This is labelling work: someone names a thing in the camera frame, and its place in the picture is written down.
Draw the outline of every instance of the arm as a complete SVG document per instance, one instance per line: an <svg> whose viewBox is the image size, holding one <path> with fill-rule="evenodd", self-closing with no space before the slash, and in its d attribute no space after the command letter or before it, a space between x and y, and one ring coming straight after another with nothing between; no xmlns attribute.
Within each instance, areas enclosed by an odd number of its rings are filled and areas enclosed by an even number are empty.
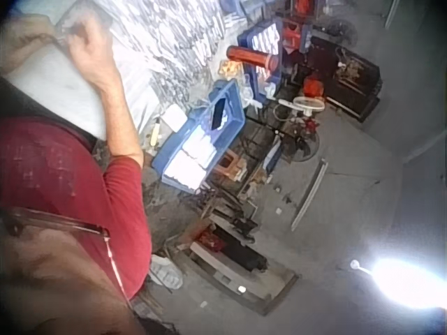
<svg viewBox="0 0 447 335"><path fill-rule="evenodd" d="M112 38L92 16L81 21L78 28L83 33L69 36L68 46L82 76L100 94L110 154L113 158L132 158L142 167L143 153L113 59Z"/></svg>
<svg viewBox="0 0 447 335"><path fill-rule="evenodd" d="M48 16L28 14L10 17L0 28L0 73L21 66L30 55L54 40Z"/></svg>

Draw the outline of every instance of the wire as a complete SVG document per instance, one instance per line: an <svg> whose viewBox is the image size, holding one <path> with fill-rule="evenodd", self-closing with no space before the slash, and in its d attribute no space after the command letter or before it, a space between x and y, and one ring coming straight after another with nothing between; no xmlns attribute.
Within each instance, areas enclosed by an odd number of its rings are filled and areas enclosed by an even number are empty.
<svg viewBox="0 0 447 335"><path fill-rule="evenodd" d="M280 121L280 122L287 122L287 121L291 120L293 117L287 117L286 119L282 119L282 118L277 116L277 108L279 106L285 107L284 105L281 105L280 103L278 103L276 106L273 107L272 113L273 113L273 116L275 117L275 119Z"/></svg>

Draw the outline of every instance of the blue crate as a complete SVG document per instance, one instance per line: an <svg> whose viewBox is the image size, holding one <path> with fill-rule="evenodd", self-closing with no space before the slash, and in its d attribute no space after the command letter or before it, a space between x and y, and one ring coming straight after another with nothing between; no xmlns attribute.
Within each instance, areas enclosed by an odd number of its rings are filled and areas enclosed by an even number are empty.
<svg viewBox="0 0 447 335"><path fill-rule="evenodd" d="M277 30L279 33L279 41L278 41L278 58L279 63L277 69L271 73L271 76L267 79L267 82L274 82L279 87L279 83L281 82L281 68L282 68L282 21L280 18L276 17L272 20L266 20L259 22L256 26L244 31L237 37L237 42L241 47L248 47L249 49L253 49L253 37L258 35L260 32L264 31L272 24L277 25ZM244 72L250 76L250 85L253 89L254 99L259 101L260 103L265 102L265 95L259 91L258 85L258 75L256 74L256 67L251 64L244 63Z"/></svg>
<svg viewBox="0 0 447 335"><path fill-rule="evenodd" d="M220 4L224 12L236 13L240 17L245 17L246 14L254 12L255 10L264 6L265 4L274 2L275 0L246 0L246 1L220 0Z"/></svg>
<svg viewBox="0 0 447 335"><path fill-rule="evenodd" d="M192 110L188 115L188 120L183 127L173 133L160 148L158 154L152 161L152 167L161 175L161 181L174 186L188 193L194 193L195 190L181 184L178 180L165 175L166 168L174 159L177 152L182 149L183 144L197 127L201 126L203 130L211 137L211 143L215 146L217 152L211 163L206 168L206 176L211 172L214 166L221 160L223 154L235 139L245 124L245 114L240 101L239 88L236 80L230 81L217 80L214 88L208 95L210 104L207 107L199 107ZM212 115L214 106L221 98L225 98L224 114L228 116L227 122L218 129L211 130Z"/></svg>

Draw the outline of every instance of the man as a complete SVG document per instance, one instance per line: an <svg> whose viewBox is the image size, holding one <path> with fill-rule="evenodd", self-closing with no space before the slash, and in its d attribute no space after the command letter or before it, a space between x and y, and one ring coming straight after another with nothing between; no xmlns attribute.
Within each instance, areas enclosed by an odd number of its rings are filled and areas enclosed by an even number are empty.
<svg viewBox="0 0 447 335"><path fill-rule="evenodd" d="M28 19L8 24L23 27ZM2 31L1 47L10 50L2 70L54 40L49 21L38 21L28 22L27 36L19 39L8 37L16 29ZM127 299L142 285L151 255L142 205L143 154L111 37L93 16L80 25L84 32L69 36L68 45L74 64L101 97L112 160L103 174L85 139L58 121L0 119L1 308L22 332L139 334ZM99 226L99 236L87 226Z"/></svg>

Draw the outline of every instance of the bright light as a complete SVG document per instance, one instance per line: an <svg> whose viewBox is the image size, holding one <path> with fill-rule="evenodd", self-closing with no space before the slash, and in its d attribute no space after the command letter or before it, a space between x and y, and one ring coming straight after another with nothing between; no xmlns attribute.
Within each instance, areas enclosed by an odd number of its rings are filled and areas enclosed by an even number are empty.
<svg viewBox="0 0 447 335"><path fill-rule="evenodd" d="M411 308L447 307L447 283L401 260L380 260L372 276L390 299Z"/></svg>

